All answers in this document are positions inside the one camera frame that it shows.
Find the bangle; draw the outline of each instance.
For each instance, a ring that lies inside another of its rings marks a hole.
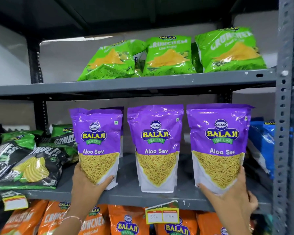
[[[61,223],[63,223],[63,221],[66,220],[67,218],[77,218],[77,219],[81,222],[81,226],[83,226],[83,222],[82,222],[82,220],[81,220],[79,217],[76,217],[76,216],[69,216],[69,217],[66,217],[66,218],[64,218],[64,219],[62,220]]]

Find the yellow price tag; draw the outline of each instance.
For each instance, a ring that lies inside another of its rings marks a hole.
[[[4,211],[28,208],[27,199],[25,195],[21,193],[11,190],[11,191],[2,193],[1,197],[4,203]]]
[[[145,213],[147,224],[180,222],[177,201],[146,208]]]

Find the orange chip bag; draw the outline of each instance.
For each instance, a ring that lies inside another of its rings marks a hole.
[[[110,234],[110,221],[108,205],[97,205],[87,215],[78,235],[108,235]]]
[[[149,235],[145,209],[134,206],[108,205],[111,235]]]
[[[180,223],[156,223],[155,229],[157,235],[196,235],[197,221],[196,213],[193,210],[179,210]]]
[[[216,213],[201,212],[197,214],[200,235],[228,235]]]
[[[50,201],[39,226],[38,235],[51,235],[61,224],[70,205],[68,202]]]
[[[0,235],[35,234],[47,205],[48,201],[46,200],[33,200],[27,209],[15,210]]]

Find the metal shelf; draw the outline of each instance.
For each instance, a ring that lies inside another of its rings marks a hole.
[[[73,171],[73,165],[63,170],[62,178],[55,190],[19,190],[19,192],[32,199],[70,201]],[[178,165],[177,187],[174,193],[142,193],[138,184],[135,156],[134,154],[124,156],[120,158],[117,174],[119,184],[113,189],[105,191],[99,203],[149,207],[177,200],[180,209],[213,211],[211,204],[195,187],[194,175],[191,171],[191,156],[181,155]],[[256,213],[270,214],[272,195],[256,181],[249,178],[247,178],[247,188],[259,200],[259,209]]]
[[[0,86],[0,99],[12,100],[88,100],[150,95],[181,95],[215,93],[267,86],[276,81],[275,69],[229,71],[157,77],[92,80],[64,83],[38,83]]]

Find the blue chip bag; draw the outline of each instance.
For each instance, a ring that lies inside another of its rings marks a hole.
[[[251,121],[247,143],[252,157],[271,179],[274,178],[275,127],[275,122]]]

